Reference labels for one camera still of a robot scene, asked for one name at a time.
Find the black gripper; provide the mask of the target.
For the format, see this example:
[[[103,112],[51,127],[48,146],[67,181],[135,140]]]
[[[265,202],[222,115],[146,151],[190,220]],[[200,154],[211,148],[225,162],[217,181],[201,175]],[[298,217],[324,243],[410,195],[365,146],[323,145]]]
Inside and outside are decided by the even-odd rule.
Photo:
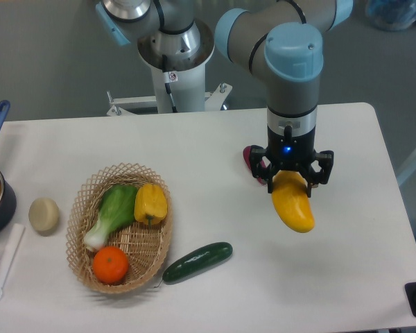
[[[273,179],[279,171],[306,173],[308,198],[311,197],[313,188],[328,183],[333,169],[334,152],[314,150],[315,127],[305,135],[292,135],[288,141],[269,126],[267,131],[267,148],[251,145],[248,160],[252,176],[265,183],[268,193],[273,193]]]

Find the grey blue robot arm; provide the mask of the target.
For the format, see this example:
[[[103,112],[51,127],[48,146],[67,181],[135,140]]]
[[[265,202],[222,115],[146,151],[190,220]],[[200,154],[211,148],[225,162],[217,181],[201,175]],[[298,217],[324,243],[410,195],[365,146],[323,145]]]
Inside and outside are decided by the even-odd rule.
[[[257,13],[228,10],[211,30],[191,1],[96,4],[116,42],[137,45],[161,113],[206,109],[205,65],[214,51],[266,86],[268,145],[251,146],[245,160],[268,189],[280,171],[299,173],[308,189],[329,181],[333,152],[314,148],[322,35],[352,9],[351,1],[277,1]]]

